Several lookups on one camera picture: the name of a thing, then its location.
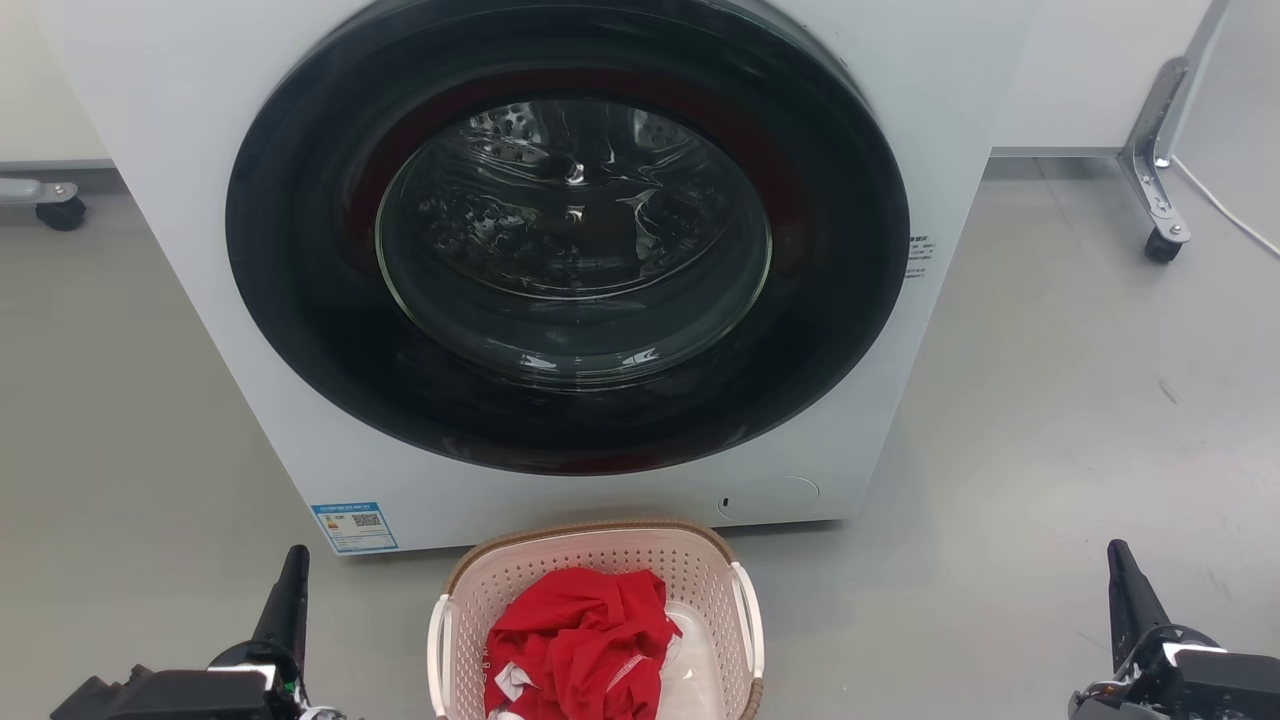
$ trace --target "white washing machine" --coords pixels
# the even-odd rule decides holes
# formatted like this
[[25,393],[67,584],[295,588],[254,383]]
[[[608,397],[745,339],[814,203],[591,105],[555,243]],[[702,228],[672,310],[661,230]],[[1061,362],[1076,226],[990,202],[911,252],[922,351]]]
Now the white washing machine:
[[33,4],[339,553],[852,516],[1037,5]]

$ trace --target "door glass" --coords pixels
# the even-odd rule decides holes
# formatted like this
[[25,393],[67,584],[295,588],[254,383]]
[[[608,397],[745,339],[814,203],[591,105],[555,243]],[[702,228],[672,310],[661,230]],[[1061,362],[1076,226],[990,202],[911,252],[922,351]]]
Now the door glass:
[[404,313],[509,382],[634,384],[724,337],[769,268],[764,208],[691,128],[600,100],[532,100],[444,129],[376,224]]

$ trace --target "perforated plastic basket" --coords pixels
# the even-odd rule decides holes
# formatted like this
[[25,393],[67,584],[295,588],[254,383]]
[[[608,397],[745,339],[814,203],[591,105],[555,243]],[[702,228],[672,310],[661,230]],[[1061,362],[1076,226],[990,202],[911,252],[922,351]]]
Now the perforated plastic basket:
[[561,568],[649,569],[667,583],[667,614],[684,638],[662,671],[658,720],[755,717],[764,633],[751,579],[719,536],[668,520],[554,528],[468,552],[431,612],[426,669],[438,717],[485,720],[489,629],[520,593]]

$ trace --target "basket bottom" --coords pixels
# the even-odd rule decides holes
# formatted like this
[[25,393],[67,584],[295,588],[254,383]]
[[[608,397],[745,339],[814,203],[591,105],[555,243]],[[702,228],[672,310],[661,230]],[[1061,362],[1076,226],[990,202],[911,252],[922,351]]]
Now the basket bottom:
[[658,720],[723,720],[724,691],[710,626],[684,602],[667,602],[667,616],[676,621],[684,638],[680,653],[662,670]]

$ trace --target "round black door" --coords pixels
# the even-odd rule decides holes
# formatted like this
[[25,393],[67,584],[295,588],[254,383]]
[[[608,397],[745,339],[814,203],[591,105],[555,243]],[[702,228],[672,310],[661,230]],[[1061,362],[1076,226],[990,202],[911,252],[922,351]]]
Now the round black door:
[[376,4],[276,88],[227,200],[241,293],[303,379],[539,474],[684,462],[801,411],[882,329],[908,234],[829,56],[705,0]]

